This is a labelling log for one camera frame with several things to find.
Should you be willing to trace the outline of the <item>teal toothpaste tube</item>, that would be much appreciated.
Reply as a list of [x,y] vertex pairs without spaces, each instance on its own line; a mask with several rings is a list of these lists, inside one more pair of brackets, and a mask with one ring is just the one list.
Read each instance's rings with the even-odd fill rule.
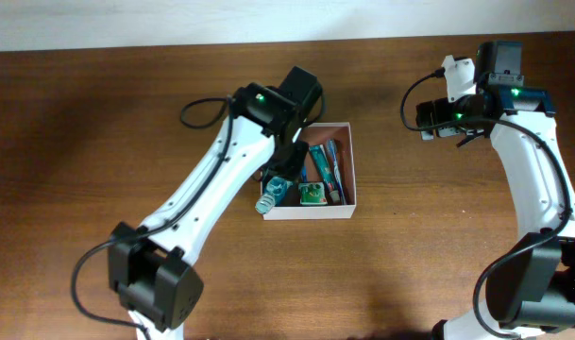
[[341,204],[342,199],[340,196],[339,189],[337,187],[337,182],[332,173],[332,170],[327,159],[324,146],[321,144],[313,145],[310,147],[311,157],[313,159],[314,165],[317,169],[319,176],[323,179],[329,194],[331,201],[334,204]]

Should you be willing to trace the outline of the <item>blue white toothbrush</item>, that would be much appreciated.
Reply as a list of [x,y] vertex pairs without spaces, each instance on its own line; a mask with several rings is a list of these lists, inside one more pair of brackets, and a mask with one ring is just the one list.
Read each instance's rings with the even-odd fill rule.
[[346,205],[347,199],[346,199],[346,195],[344,192],[344,186],[342,183],[341,173],[339,170],[338,148],[337,148],[337,144],[335,143],[335,141],[333,139],[327,140],[327,150],[330,154],[330,157],[331,157],[331,160],[333,163],[333,174],[335,176],[336,184],[337,184],[338,191],[340,194],[341,203],[343,205]]

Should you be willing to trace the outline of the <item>blue disposable razor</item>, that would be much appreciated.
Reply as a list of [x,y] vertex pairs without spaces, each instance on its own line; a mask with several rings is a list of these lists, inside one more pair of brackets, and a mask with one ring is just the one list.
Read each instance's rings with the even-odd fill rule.
[[300,180],[301,183],[307,183],[308,182],[307,169],[306,169],[305,165],[302,166],[302,169],[300,172],[300,178],[301,178],[301,180]]

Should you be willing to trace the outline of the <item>teal mouthwash bottle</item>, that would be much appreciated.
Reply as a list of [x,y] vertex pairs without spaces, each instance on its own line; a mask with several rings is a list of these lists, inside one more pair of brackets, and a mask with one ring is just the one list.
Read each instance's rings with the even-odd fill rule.
[[273,177],[263,189],[263,193],[256,202],[255,209],[260,214],[269,213],[274,207],[282,202],[289,189],[294,183],[281,177]]

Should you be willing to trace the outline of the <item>green white soap packet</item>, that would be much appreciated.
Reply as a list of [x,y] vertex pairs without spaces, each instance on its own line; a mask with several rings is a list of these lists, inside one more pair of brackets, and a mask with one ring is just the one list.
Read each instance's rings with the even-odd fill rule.
[[298,191],[302,206],[326,206],[328,204],[322,182],[299,183]]

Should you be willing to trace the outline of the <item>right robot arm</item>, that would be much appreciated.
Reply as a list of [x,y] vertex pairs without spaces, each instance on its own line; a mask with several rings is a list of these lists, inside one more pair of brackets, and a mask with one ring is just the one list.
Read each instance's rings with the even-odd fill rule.
[[487,138],[516,209],[517,241],[490,263],[469,312],[431,337],[533,339],[575,329],[575,192],[559,151],[548,92],[529,88],[518,42],[484,42],[474,58],[447,56],[433,72],[445,97],[420,103],[414,130],[430,140]]

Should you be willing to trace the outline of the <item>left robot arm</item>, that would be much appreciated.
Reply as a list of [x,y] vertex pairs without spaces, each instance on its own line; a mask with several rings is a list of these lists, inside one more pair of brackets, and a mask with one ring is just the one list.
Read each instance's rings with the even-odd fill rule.
[[307,149],[299,135],[324,95],[295,66],[278,87],[252,82],[219,101],[221,129],[192,173],[139,227],[121,222],[111,234],[110,289],[140,339],[182,338],[204,287],[194,264],[213,226],[255,173],[299,176]]

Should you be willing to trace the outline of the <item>white box pink interior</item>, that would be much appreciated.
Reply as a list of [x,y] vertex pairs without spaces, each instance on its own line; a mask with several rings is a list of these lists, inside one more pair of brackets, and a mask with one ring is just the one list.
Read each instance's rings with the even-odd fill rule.
[[299,204],[297,186],[293,186],[283,203],[262,216],[263,220],[320,220],[348,219],[357,207],[357,185],[353,157],[351,126],[348,122],[315,123],[299,135],[299,140],[309,145],[325,144],[332,139],[337,146],[338,168],[343,184],[346,203],[335,205],[326,193],[329,205],[304,207]]

